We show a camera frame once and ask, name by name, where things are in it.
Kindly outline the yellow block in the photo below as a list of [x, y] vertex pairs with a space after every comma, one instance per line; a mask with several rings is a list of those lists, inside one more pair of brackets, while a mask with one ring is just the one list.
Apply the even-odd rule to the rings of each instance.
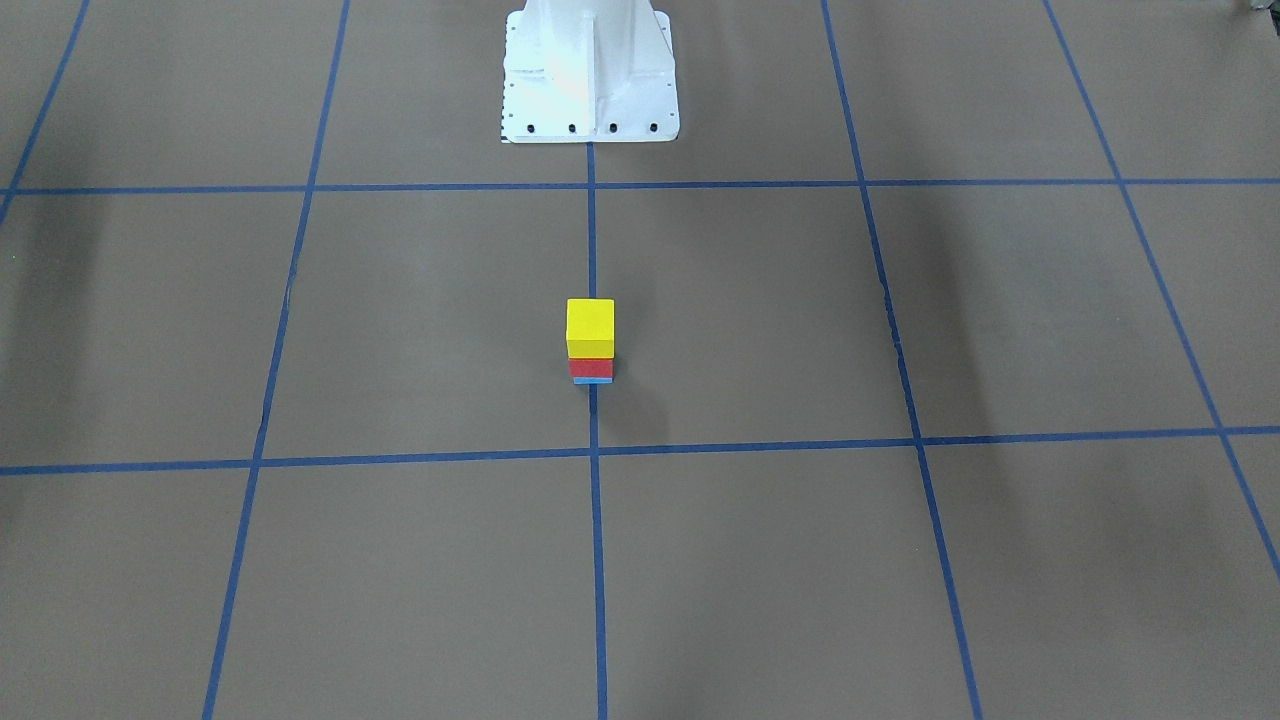
[[616, 305], [613, 299], [568, 299], [564, 319], [564, 342], [568, 359], [614, 357]]

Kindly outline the red block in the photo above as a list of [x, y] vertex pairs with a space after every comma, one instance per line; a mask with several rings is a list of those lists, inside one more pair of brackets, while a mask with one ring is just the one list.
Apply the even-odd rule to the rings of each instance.
[[614, 359], [613, 357], [570, 357], [568, 359], [570, 377], [573, 375], [588, 375], [588, 377], [614, 377]]

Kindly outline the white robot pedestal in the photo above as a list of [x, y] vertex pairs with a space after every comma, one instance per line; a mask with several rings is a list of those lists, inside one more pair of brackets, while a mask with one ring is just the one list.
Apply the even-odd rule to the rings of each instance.
[[527, 1], [504, 41], [500, 141], [677, 140], [672, 23], [652, 3]]

